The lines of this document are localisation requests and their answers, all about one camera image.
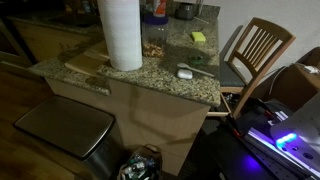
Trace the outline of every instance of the wooden chair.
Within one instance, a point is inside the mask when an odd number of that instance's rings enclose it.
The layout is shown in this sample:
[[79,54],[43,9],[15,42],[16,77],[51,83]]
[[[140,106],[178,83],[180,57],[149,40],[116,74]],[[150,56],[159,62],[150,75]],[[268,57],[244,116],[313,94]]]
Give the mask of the wooden chair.
[[[208,112],[207,116],[237,118],[240,110],[272,64],[294,41],[295,36],[272,22],[254,17],[232,50],[228,61],[220,63],[221,105],[225,112]],[[234,63],[242,63],[251,74],[247,81]],[[222,93],[239,93],[231,109]]]

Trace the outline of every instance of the trash bag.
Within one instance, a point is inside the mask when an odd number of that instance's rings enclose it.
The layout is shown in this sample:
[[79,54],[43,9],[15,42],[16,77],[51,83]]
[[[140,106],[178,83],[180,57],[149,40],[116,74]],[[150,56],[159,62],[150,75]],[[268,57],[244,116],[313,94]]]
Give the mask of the trash bag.
[[139,147],[126,164],[121,166],[119,180],[159,180],[162,169],[162,156],[159,148],[153,145]]

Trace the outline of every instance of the cabinet door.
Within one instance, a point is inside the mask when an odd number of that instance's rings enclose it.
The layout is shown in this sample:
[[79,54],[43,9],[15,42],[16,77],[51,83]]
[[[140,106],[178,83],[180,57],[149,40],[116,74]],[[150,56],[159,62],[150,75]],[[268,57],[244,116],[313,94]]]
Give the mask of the cabinet door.
[[89,37],[85,35],[40,27],[23,22],[13,22],[13,24],[37,61],[56,57],[60,53],[89,39]]

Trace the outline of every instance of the white paper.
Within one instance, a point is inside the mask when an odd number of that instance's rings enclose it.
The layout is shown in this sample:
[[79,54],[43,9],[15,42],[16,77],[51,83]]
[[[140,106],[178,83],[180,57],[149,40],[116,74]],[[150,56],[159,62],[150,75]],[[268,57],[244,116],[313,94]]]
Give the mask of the white paper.
[[98,0],[100,18],[113,68],[142,66],[139,0]]

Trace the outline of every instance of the wall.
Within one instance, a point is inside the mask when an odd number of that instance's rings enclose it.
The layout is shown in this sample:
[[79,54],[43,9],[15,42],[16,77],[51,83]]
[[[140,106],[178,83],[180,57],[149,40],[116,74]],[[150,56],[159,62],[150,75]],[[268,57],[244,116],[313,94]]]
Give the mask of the wall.
[[297,37],[270,71],[289,65],[320,46],[320,0],[204,0],[204,4],[221,7],[218,16],[220,51],[236,27],[245,27],[252,17],[279,24]]

